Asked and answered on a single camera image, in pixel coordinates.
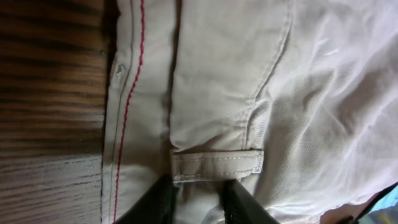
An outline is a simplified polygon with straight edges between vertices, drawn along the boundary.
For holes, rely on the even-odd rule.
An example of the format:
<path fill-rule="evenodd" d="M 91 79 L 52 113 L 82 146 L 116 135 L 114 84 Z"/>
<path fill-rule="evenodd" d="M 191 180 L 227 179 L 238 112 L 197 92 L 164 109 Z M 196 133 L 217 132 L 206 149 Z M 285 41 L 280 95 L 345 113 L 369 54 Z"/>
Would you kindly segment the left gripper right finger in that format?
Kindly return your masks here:
<path fill-rule="evenodd" d="M 226 224 L 279 224 L 237 180 L 224 183 L 222 199 Z"/>

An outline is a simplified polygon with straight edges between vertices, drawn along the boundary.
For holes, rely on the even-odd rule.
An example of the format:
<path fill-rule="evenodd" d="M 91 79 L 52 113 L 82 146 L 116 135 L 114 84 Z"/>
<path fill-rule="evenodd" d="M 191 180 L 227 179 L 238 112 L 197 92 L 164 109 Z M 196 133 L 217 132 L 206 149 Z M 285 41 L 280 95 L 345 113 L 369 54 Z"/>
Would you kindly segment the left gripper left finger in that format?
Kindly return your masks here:
<path fill-rule="evenodd" d="M 177 190 L 163 175 L 115 224 L 172 224 Z"/>

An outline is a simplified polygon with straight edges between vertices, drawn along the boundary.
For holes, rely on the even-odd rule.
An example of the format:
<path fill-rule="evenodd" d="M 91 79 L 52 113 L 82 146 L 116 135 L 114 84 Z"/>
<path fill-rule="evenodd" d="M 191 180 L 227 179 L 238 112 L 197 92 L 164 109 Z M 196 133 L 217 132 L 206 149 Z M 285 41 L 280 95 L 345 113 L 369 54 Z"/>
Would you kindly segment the beige khaki shorts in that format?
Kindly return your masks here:
<path fill-rule="evenodd" d="M 176 223 L 238 180 L 281 223 L 397 181 L 397 2 L 118 0 L 101 221 L 163 174 Z"/>

